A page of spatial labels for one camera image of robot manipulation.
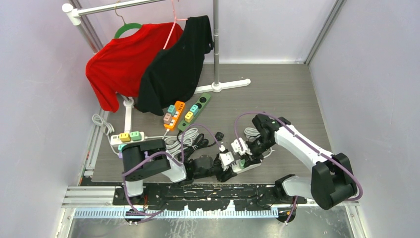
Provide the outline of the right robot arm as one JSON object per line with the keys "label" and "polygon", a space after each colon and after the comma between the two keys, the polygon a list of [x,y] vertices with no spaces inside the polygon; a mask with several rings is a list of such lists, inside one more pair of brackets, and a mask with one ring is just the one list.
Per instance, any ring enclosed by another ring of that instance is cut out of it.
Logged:
{"label": "right robot arm", "polygon": [[245,152],[244,167],[261,161],[263,153],[274,145],[288,150],[310,171],[310,177],[289,174],[275,181],[276,200],[286,204],[291,199],[309,198],[324,210],[343,201],[353,201],[362,195],[360,183],[353,175],[349,158],[332,154],[308,140],[284,117],[274,118],[266,113],[256,114],[252,123],[259,137],[252,142],[240,142]]}

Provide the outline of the teal plug adapter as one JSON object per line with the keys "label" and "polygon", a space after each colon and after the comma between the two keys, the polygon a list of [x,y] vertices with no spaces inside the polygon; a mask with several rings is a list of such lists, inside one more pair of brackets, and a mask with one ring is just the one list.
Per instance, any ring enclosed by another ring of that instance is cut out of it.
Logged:
{"label": "teal plug adapter", "polygon": [[196,104],[194,104],[191,108],[190,108],[190,112],[195,116],[198,111],[199,111],[200,107]]}

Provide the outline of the green power strip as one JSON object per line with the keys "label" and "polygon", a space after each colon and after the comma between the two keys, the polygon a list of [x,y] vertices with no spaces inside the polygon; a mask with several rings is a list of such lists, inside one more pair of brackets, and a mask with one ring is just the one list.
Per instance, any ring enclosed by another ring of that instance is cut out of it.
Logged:
{"label": "green power strip", "polygon": [[194,118],[192,119],[192,121],[190,123],[187,123],[183,118],[182,121],[179,123],[177,128],[180,131],[185,131],[187,129],[187,127],[189,127],[191,124],[193,124],[196,121],[196,119],[199,117],[199,115],[204,110],[204,108],[207,106],[207,104],[210,102],[210,100],[211,100],[211,95],[209,93],[203,93],[195,103],[196,105],[198,105],[200,107],[198,113],[194,116]]}

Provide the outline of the yellow plug adapter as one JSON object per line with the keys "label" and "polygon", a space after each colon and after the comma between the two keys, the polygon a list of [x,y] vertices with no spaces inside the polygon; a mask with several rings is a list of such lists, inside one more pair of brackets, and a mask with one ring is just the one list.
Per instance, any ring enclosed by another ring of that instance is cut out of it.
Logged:
{"label": "yellow plug adapter", "polygon": [[187,113],[186,113],[186,115],[185,115],[185,117],[184,117],[184,120],[187,122],[187,123],[190,123],[191,121],[192,121],[192,119],[194,118],[194,113],[193,112],[191,112],[191,111],[188,111]]}

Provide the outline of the green plug adapter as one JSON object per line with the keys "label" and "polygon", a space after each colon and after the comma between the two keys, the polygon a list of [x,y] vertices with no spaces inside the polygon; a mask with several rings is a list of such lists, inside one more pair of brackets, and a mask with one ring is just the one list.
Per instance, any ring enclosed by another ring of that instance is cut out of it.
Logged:
{"label": "green plug adapter", "polygon": [[241,170],[242,170],[242,169],[244,169],[244,168],[245,168],[245,160],[244,160],[244,159],[241,159],[241,160],[239,161],[238,165],[239,165],[239,168],[240,168]]}

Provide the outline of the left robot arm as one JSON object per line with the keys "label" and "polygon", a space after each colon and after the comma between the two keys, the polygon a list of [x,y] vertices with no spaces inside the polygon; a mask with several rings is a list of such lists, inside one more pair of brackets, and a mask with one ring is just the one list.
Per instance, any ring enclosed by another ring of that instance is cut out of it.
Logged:
{"label": "left robot arm", "polygon": [[173,183],[190,184],[196,179],[215,176],[219,182],[226,182],[237,176],[231,165],[234,157],[222,147],[222,151],[211,157],[190,159],[199,148],[210,147],[206,139],[195,140],[182,152],[169,152],[162,139],[119,145],[119,157],[123,161],[125,198],[133,205],[144,200],[143,180],[163,174]]}

